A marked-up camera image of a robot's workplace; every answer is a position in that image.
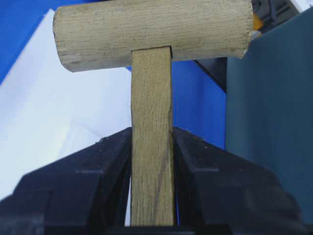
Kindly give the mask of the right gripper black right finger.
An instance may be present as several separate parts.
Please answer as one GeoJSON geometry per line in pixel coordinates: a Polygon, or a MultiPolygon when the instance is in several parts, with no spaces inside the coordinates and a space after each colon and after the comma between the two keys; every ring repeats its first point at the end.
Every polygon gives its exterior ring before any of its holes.
{"type": "Polygon", "coordinates": [[[295,198],[274,173],[180,128],[173,129],[181,225],[226,224],[241,235],[305,235],[295,198]]]}

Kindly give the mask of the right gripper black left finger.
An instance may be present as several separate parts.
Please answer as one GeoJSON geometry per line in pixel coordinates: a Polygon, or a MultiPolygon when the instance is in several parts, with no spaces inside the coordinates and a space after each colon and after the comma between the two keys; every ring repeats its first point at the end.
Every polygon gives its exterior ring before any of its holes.
{"type": "Polygon", "coordinates": [[[24,175],[0,203],[3,235],[100,235],[125,224],[132,129],[24,175]]]}

